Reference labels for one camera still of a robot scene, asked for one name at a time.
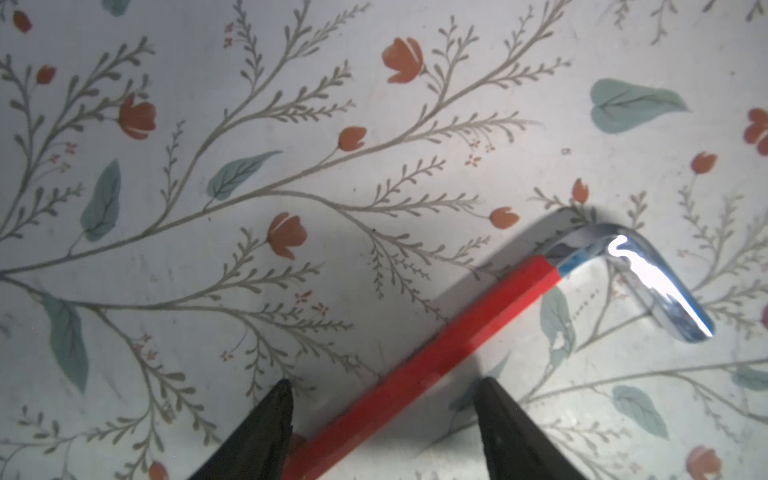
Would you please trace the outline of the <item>red handled hex key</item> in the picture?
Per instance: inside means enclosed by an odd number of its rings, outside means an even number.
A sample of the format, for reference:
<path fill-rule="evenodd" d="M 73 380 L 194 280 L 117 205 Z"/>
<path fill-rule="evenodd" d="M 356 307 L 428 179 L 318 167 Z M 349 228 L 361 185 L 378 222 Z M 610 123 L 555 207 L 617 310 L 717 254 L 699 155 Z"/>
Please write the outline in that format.
<path fill-rule="evenodd" d="M 714 324 L 658 251 L 636 231 L 610 223 L 574 228 L 530 257 L 410 359 L 356 400 L 287 460 L 285 479 L 317 479 L 394 419 L 529 305 L 579 266 L 604 257 L 634 277 L 652 315 L 672 336 L 700 343 Z"/>

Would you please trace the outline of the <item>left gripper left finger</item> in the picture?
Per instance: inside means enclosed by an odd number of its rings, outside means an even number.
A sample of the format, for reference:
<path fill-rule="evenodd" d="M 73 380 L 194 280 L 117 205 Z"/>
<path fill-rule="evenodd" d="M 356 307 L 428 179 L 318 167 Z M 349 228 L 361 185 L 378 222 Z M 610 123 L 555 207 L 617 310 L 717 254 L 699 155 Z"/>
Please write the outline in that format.
<path fill-rule="evenodd" d="M 191 480 L 279 480 L 289 451 L 293 393 L 280 380 Z"/>

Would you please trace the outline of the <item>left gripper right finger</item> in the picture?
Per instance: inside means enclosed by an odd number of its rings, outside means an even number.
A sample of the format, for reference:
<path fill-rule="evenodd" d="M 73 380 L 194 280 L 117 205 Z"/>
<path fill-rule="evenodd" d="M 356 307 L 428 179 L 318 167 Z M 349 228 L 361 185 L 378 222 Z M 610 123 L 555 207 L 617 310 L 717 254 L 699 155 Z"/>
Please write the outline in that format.
<path fill-rule="evenodd" d="M 496 379 L 481 379 L 473 404 L 491 480 L 585 479 Z"/>

